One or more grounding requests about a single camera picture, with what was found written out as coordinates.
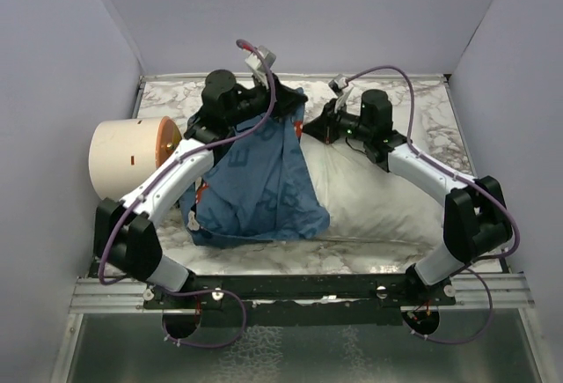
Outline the blue lettered pillowcase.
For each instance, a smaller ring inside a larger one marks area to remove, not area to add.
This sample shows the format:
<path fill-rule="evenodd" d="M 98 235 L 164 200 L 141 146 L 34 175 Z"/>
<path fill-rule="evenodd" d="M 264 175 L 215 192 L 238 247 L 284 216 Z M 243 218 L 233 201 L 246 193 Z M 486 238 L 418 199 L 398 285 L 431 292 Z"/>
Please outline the blue lettered pillowcase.
<path fill-rule="evenodd" d="M 328 229 L 330 214 L 318 201 L 300 146 L 303 119 L 303 106 L 281 120 L 267 119 L 180 197 L 196 246 L 312 239 Z"/>

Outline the white pillow with red logo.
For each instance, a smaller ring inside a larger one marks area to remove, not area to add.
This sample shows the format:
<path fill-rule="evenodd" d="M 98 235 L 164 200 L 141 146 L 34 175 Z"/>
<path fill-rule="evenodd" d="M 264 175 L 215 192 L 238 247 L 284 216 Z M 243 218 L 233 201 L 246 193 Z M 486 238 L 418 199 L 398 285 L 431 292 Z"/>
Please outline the white pillow with red logo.
<path fill-rule="evenodd" d="M 414 184 L 372 164 L 345 141 L 300 146 L 318 202 L 330 215 L 321 237 L 433 247 L 442 241 L 442 207 Z"/>

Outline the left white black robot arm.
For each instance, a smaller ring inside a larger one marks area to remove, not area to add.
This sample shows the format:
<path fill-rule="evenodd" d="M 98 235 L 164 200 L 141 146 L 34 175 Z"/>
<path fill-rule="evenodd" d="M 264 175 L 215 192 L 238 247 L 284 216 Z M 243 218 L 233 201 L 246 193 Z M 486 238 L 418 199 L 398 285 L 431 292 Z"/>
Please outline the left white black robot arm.
<path fill-rule="evenodd" d="M 172 306 L 188 306 L 194 297 L 194 273 L 164 254 L 157 228 L 168 210 L 204 173 L 227 154 L 232 144 L 303 107 L 307 96 L 282 84 L 268 72 L 252 88 L 240 85 L 228 70 L 207 75 L 202 105 L 189 122 L 171 156 L 143 183 L 120 200 L 103 199 L 95 213 L 94 253 L 98 279 L 117 283 L 105 274 L 111 265 L 124 277 L 159 286 Z"/>

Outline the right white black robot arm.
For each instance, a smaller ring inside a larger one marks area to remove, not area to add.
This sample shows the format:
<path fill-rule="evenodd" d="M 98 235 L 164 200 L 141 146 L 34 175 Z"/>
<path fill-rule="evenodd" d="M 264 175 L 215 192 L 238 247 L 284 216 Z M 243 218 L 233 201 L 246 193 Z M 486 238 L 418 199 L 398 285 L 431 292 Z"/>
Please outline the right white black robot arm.
<path fill-rule="evenodd" d="M 442 243 L 406 271 L 406 298 L 423 305 L 437 285 L 508 242 L 513 227 L 495 178 L 477 179 L 425 156 L 395 130 L 392 114 L 387 93 L 371 89 L 362 93 L 359 114 L 350 114 L 343 98 L 331 99 L 303 132 L 324 144 L 346 137 L 361 142 L 371 163 L 408 180 L 442 206 Z"/>

